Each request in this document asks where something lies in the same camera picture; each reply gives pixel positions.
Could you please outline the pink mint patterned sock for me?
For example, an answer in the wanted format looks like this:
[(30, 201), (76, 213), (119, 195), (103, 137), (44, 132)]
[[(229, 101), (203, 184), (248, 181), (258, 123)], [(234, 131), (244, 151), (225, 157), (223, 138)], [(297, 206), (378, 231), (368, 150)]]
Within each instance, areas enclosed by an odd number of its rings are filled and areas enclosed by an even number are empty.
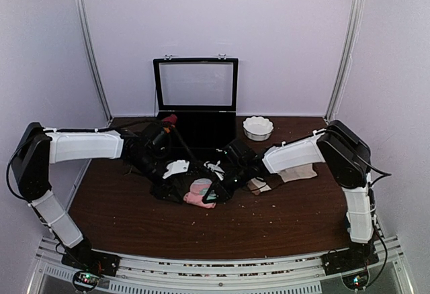
[(212, 181), (210, 179), (196, 179), (189, 186), (189, 191), (183, 196), (183, 200), (190, 205), (195, 205), (206, 209), (215, 208), (215, 203), (203, 202), (204, 195), (207, 193), (211, 184)]

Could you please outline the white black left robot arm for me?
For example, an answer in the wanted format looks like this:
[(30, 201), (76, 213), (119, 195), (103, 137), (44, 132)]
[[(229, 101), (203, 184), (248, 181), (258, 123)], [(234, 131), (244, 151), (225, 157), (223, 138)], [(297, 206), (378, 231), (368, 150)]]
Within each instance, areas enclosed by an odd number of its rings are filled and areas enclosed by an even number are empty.
[(170, 121), (151, 121), (139, 133), (128, 125), (92, 128), (45, 128), (38, 122), (28, 124), (5, 173), (14, 178), (13, 195), (24, 200), (42, 223), (64, 246), (71, 260), (83, 270), (93, 268), (97, 257), (91, 243), (68, 214), (64, 203), (52, 189), (50, 173), (56, 182), (77, 182), (93, 159), (121, 159), (152, 184), (157, 199), (183, 201), (173, 177), (191, 168), (188, 160), (161, 161), (169, 155), (172, 134)]

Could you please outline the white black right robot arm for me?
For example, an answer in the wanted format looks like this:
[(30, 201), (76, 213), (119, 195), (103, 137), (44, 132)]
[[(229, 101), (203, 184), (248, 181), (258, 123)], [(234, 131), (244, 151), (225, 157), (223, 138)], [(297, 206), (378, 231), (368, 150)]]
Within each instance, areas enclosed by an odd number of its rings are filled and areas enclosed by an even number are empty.
[(307, 164), (324, 163), (345, 195), (349, 237), (355, 245), (348, 249), (344, 261), (351, 268), (360, 267), (369, 257), (367, 245), (374, 237), (376, 204), (372, 193), (375, 180), (388, 176), (371, 164), (370, 147), (340, 120), (310, 135), (274, 144), (256, 153), (242, 140), (234, 140), (223, 152), (234, 168), (214, 177), (204, 194), (203, 203), (224, 203), (251, 179), (279, 174)]

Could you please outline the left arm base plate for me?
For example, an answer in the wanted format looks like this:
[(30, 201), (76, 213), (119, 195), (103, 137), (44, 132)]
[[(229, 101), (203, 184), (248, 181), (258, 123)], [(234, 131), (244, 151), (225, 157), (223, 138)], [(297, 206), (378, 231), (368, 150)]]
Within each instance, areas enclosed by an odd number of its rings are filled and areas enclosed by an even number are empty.
[(93, 250), (90, 243), (81, 242), (72, 248), (66, 246), (61, 262), (97, 276), (114, 277), (120, 265), (120, 257)]

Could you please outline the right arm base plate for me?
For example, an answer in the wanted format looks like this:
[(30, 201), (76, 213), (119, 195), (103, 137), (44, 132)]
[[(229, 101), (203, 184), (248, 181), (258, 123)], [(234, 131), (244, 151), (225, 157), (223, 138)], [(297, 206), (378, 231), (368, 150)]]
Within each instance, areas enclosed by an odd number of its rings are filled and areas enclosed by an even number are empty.
[(376, 264), (379, 256), (373, 244), (352, 243), (348, 249), (330, 250), (321, 256), (321, 261), (325, 274), (334, 275)]

